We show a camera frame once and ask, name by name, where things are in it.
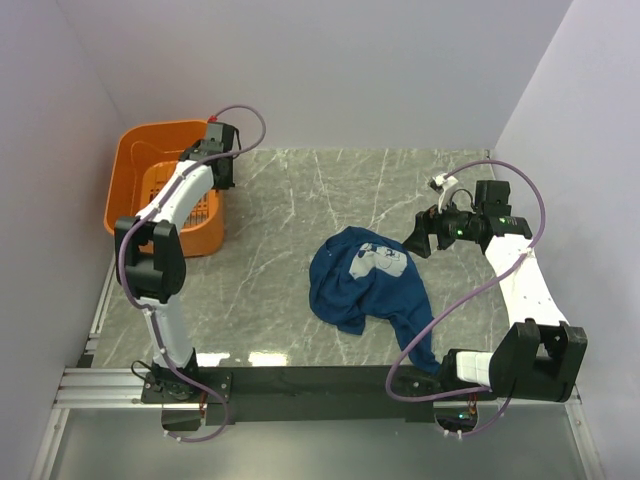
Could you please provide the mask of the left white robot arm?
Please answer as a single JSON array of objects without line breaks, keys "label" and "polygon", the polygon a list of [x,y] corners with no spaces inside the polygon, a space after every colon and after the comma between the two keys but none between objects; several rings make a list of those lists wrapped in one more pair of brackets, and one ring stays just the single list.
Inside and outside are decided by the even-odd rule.
[{"label": "left white robot arm", "polygon": [[238,129],[212,116],[134,127],[116,151],[104,222],[117,280],[145,317],[152,378],[179,402],[200,388],[180,302],[186,260],[222,246],[223,193],[240,146]]}]

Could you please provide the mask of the blue mickey mouse t-shirt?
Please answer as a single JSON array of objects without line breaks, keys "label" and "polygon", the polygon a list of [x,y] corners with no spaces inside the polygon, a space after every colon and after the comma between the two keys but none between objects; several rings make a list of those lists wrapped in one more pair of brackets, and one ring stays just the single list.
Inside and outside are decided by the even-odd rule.
[{"label": "blue mickey mouse t-shirt", "polygon": [[408,251],[362,227],[347,227],[319,247],[310,263],[309,282],[311,311],[348,334],[362,334],[368,316],[387,320],[405,349],[434,319]]}]

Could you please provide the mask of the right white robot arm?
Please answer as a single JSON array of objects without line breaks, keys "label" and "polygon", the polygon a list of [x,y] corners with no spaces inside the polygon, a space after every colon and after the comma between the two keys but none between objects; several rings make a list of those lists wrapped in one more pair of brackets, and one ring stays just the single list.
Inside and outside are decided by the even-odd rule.
[{"label": "right white robot arm", "polygon": [[478,181],[468,211],[453,201],[457,185],[444,175],[431,180],[438,202],[416,215],[403,245],[427,258],[431,236],[440,250],[455,241],[477,244],[500,280],[510,328],[493,352],[450,350],[437,377],[440,390],[452,399],[485,387],[500,397],[567,401],[588,345],[584,329],[570,326],[552,299],[531,245],[531,229],[511,213],[509,183]]}]

